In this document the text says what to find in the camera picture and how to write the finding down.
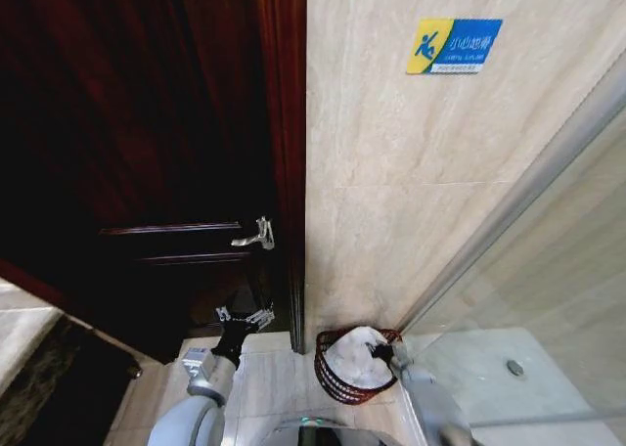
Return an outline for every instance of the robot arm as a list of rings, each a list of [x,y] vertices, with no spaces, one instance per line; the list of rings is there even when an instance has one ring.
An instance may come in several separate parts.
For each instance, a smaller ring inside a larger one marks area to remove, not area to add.
[[[379,353],[409,394],[428,446],[481,446],[452,395],[428,371],[416,366],[402,342]]]
[[[224,334],[210,352],[192,348],[183,364],[190,376],[191,397],[169,410],[153,428],[148,446],[219,446],[224,434],[224,409],[246,336],[266,327],[271,310],[237,320],[226,308],[217,310]]]

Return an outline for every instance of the door frame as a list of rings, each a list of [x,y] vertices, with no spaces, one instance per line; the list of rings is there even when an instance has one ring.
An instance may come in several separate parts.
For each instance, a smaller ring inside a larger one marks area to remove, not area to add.
[[[291,348],[304,353],[306,0],[257,0]]]

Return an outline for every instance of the blue sign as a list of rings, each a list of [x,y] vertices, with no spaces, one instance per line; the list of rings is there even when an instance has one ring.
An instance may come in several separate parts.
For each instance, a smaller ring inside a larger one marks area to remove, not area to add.
[[[407,72],[479,72],[501,25],[501,19],[420,21]]]

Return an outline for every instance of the door panel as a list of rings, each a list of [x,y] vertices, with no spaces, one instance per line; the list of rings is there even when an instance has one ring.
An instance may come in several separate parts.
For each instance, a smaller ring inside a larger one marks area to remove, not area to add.
[[[0,0],[5,278],[163,361],[217,305],[287,325],[258,4]]]

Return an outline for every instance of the glass shower partition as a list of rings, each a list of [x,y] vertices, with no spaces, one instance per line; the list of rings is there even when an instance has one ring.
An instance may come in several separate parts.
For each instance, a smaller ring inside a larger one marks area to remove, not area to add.
[[[626,445],[626,110],[403,336],[485,445]]]

